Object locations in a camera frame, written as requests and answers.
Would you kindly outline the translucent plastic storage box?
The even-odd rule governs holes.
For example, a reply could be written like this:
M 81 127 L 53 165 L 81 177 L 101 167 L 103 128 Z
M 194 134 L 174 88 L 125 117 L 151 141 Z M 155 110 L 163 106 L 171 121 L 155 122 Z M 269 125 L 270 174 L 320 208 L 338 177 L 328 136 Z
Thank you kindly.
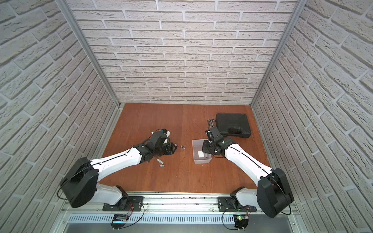
M 193 148 L 193 160 L 194 163 L 199 164 L 208 164 L 210 163 L 212 156 L 203 152 L 203 144 L 205 139 L 197 139 L 192 141 Z

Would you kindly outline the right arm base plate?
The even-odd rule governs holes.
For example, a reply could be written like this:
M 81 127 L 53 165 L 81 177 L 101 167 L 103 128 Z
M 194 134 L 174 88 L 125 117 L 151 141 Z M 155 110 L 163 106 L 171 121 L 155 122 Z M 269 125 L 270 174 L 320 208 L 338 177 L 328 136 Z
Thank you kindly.
M 256 212 L 255 206 L 243 206 L 233 197 L 217 197 L 219 212 Z

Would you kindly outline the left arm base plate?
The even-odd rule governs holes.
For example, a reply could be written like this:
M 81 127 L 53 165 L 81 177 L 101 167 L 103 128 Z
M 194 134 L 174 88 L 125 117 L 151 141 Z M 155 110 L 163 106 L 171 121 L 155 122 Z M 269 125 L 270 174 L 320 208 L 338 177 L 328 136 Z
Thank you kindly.
M 119 200 L 119 202 L 115 205 L 104 204 L 103 211 L 120 211 L 120 212 L 140 212 L 143 204 L 144 197 L 143 196 L 129 196 L 123 197 Z

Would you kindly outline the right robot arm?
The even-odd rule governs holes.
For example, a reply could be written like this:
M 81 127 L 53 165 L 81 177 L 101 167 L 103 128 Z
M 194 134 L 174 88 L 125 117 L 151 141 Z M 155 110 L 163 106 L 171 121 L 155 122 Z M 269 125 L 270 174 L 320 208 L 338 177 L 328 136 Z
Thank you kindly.
M 244 171 L 257 186 L 255 192 L 245 187 L 230 194 L 228 205 L 234 210 L 253 206 L 260 208 L 268 217 L 274 218 L 294 201 L 285 172 L 272 169 L 247 153 L 236 141 L 223 137 L 217 127 L 206 130 L 207 140 L 203 152 L 220 155 Z

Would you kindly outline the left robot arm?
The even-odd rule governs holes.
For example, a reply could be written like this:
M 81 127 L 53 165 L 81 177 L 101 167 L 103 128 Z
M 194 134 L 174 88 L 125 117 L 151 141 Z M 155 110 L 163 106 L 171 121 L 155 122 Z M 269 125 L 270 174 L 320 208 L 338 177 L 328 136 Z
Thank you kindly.
M 60 188 L 72 208 L 88 203 L 102 203 L 124 209 L 128 194 L 117 186 L 100 184 L 103 178 L 124 168 L 150 161 L 154 157 L 172 155 L 177 150 L 174 143 L 167 142 L 151 150 L 147 145 L 137 144 L 128 150 L 101 159 L 78 159 L 60 183 Z

